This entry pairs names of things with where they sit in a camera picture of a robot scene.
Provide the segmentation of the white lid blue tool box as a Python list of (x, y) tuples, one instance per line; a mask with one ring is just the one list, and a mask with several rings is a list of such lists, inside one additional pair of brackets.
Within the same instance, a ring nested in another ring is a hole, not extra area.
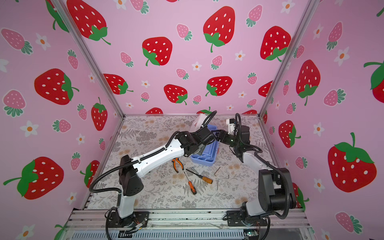
[(199, 145), (197, 153), (190, 156), (191, 160), (195, 164), (211, 167), (216, 159), (219, 143), (217, 142), (213, 131), (218, 128), (213, 125), (209, 125), (209, 122), (216, 115), (217, 111), (211, 112), (209, 115), (199, 114), (199, 116), (193, 121), (190, 132), (198, 133), (198, 142), (202, 142)]

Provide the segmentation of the orange handled pliers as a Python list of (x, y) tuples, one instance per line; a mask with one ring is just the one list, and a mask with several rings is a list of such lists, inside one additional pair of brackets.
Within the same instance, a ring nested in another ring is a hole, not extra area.
[(184, 171), (184, 165), (183, 163), (179, 160), (179, 158), (174, 158), (172, 159), (172, 163), (173, 163), (173, 168), (174, 170), (176, 171), (176, 173), (179, 173), (179, 169), (178, 169), (178, 166), (181, 167), (181, 171)]

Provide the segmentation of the orange screwdriver short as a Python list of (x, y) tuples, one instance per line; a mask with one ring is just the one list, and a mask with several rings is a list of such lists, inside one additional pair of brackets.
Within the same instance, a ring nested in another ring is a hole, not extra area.
[(196, 175), (197, 177), (199, 177), (200, 179), (202, 179), (204, 182), (206, 182), (208, 184), (212, 184), (213, 183), (213, 180), (208, 178), (208, 177), (205, 177), (205, 176), (202, 176), (200, 174), (197, 174), (197, 173), (195, 173), (195, 172), (193, 172), (193, 171), (191, 171), (189, 169), (187, 169), (187, 171), (192, 173), (192, 174), (194, 174), (194, 175)]

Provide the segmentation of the orange screwdriver long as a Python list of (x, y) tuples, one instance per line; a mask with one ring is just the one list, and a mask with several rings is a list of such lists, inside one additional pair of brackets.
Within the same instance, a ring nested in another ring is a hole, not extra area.
[(193, 194), (193, 195), (196, 195), (196, 194), (197, 194), (197, 190), (195, 189), (193, 183), (189, 180), (187, 174), (186, 174), (186, 173), (184, 173), (184, 174), (185, 174), (185, 176), (186, 176), (186, 178), (187, 178), (187, 181), (188, 181), (188, 184), (189, 184), (189, 187), (190, 187), (190, 189), (191, 189), (192, 194)]

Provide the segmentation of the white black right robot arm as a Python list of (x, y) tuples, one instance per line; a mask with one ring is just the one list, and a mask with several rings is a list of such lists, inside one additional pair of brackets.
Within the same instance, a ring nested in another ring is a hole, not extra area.
[(227, 211), (223, 220), (229, 226), (240, 223), (251, 227), (266, 221), (267, 228), (259, 240), (267, 238), (272, 221), (271, 216), (281, 220), (295, 209), (297, 201), (291, 174), (286, 168), (277, 168), (260, 156), (263, 150), (250, 144), (250, 128), (242, 124), (241, 115), (227, 120), (229, 131), (220, 130), (217, 141), (232, 148), (233, 154), (254, 172), (258, 172), (258, 198), (245, 201), (237, 211)]

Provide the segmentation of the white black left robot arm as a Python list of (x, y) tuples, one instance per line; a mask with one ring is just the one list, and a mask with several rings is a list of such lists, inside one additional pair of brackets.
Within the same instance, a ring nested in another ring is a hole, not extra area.
[[(118, 167), (94, 179), (89, 187), (91, 193), (118, 192), (117, 206), (110, 208), (106, 217), (105, 227), (108, 240), (111, 239), (109, 223), (112, 221), (112, 212), (115, 211), (118, 217), (122, 219), (129, 218), (134, 213), (135, 196), (144, 188), (141, 178), (153, 169), (175, 158), (189, 157), (194, 154), (201, 155), (205, 147), (216, 140), (214, 134), (207, 127), (216, 113), (217, 111), (213, 111), (207, 117), (200, 114), (196, 119), (196, 124), (193, 125), (198, 127), (195, 132), (176, 131), (165, 145), (138, 157), (130, 158), (126, 155), (122, 158), (123, 162)], [(100, 180), (115, 171), (120, 171), (120, 188), (95, 189)]]

